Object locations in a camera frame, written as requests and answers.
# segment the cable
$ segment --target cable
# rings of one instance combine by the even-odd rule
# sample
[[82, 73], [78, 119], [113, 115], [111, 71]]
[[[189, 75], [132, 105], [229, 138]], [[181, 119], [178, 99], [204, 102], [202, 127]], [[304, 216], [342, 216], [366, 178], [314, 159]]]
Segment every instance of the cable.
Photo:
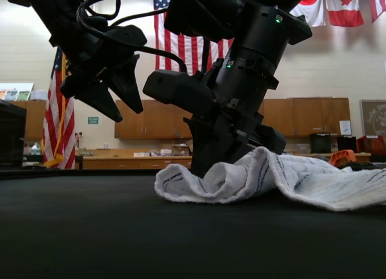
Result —
[[91, 27], [89, 24], [87, 24], [87, 22], [85, 21], [85, 19], [87, 18], [86, 9], [88, 7], [90, 7], [92, 4], [95, 4], [95, 3], [100, 2], [100, 1], [103, 1], [103, 0], [86, 0], [79, 6], [78, 11], [77, 11], [78, 23], [85, 30], [87, 30], [90, 34], [92, 34], [96, 37], [99, 37], [102, 40], [108, 40], [108, 41], [111, 41], [114, 43], [118, 43], [122, 46], [130, 48], [133, 51], [142, 51], [144, 53], [155, 54], [158, 56], [163, 56], [163, 57], [169, 58], [171, 60], [176, 61], [179, 64], [181, 72], [187, 72], [188, 71], [184, 61], [181, 58], [179, 58], [178, 56], [176, 56], [175, 54], [168, 53], [166, 51], [157, 50], [155, 48], [149, 48], [147, 46], [146, 47], [145, 46], [138, 46], [138, 45], [133, 45], [133, 44], [130, 44], [127, 42], [123, 42], [119, 39], [116, 39], [112, 36], [109, 36], [106, 33], [103, 33], [102, 31], [99, 31], [99, 30]]
[[146, 12], [146, 13], [141, 13], [141, 14], [136, 14], [136, 15], [126, 16], [125, 18], [118, 19], [118, 20], [117, 20], [116, 22], [114, 22], [111, 26], [112, 26], [112, 27], [116, 27], [116, 26], [118, 26], [119, 24], [123, 24], [124, 22], [130, 21], [130, 20], [132, 20], [132, 19], [145, 18], [145, 17], [147, 17], [147, 16], [157, 15], [157, 14], [165, 13], [165, 12], [167, 12], [167, 11], [168, 11], [168, 9], [167, 9], [167, 8], [164, 8], [164, 9], [160, 9], [160, 10], [156, 10], [156, 11], [150, 11], [150, 12]]
[[121, 0], [116, 0], [115, 2], [115, 12], [113, 14], [102, 14], [102, 13], [97, 13], [93, 11], [90, 7], [87, 8], [88, 12], [91, 13], [94, 16], [99, 16], [101, 18], [105, 18], [108, 21], [112, 21], [116, 19], [119, 15], [119, 11], [121, 10]]

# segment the black table surface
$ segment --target black table surface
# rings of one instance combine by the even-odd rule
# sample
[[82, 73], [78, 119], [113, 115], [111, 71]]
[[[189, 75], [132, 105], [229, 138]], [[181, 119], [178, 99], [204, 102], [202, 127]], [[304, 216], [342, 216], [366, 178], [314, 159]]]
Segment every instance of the black table surface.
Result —
[[143, 175], [0, 181], [0, 278], [384, 278], [385, 252], [384, 207], [174, 204]]

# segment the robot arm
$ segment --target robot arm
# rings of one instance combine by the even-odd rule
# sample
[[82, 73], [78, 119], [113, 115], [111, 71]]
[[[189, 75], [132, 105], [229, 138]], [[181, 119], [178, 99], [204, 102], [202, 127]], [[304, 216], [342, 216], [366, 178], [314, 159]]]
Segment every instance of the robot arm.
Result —
[[143, 111], [134, 76], [139, 56], [134, 52], [176, 60], [182, 71], [154, 72], [144, 93], [193, 114], [186, 122], [194, 139], [194, 174], [202, 177], [220, 161], [234, 163], [257, 146], [283, 152], [284, 137], [263, 126], [257, 110], [267, 90], [278, 86], [273, 75], [287, 44], [312, 36], [304, 18], [289, 14], [301, 0], [171, 0], [165, 28], [203, 36], [204, 57], [210, 40], [235, 39], [225, 59], [193, 77], [175, 55], [145, 47], [139, 28], [119, 27], [119, 22], [108, 26], [107, 16], [88, 16], [89, 6], [102, 0], [9, 1], [32, 5], [52, 34], [51, 44], [69, 58], [72, 75], [62, 85], [63, 95], [75, 96], [115, 121], [122, 117], [108, 88], [135, 112]]

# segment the towel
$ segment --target towel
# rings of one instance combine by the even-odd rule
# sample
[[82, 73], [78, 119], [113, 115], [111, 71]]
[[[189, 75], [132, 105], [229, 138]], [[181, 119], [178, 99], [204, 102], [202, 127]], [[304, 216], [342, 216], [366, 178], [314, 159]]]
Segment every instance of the towel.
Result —
[[172, 202], [230, 204], [278, 188], [286, 197], [331, 211], [386, 202], [386, 169], [340, 170], [315, 158], [276, 155], [259, 147], [235, 164], [217, 163], [203, 179], [169, 165], [156, 176], [156, 193]]

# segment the wall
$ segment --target wall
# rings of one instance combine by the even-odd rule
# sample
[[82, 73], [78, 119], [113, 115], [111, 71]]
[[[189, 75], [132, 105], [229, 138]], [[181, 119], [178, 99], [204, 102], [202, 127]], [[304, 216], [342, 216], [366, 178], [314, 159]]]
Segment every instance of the wall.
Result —
[[[113, 11], [114, 2], [98, 4], [98, 11]], [[359, 101], [386, 98], [386, 14], [371, 22], [369, 2], [361, 0], [365, 25], [359, 28], [313, 28], [314, 37], [288, 46], [276, 73], [280, 84], [267, 98], [334, 96], [350, 99], [353, 133], [362, 135]], [[121, 16], [152, 10], [152, 0], [124, 0]], [[134, 21], [154, 47], [153, 18]], [[49, 33], [30, 8], [0, 0], [0, 82], [34, 82], [48, 89], [55, 50]], [[136, 77], [140, 92], [155, 65], [155, 57], [141, 53]], [[81, 146], [100, 148], [156, 147], [158, 141], [118, 141], [114, 123], [77, 102], [76, 127], [83, 131]], [[100, 125], [87, 125], [87, 117], [100, 117]]]

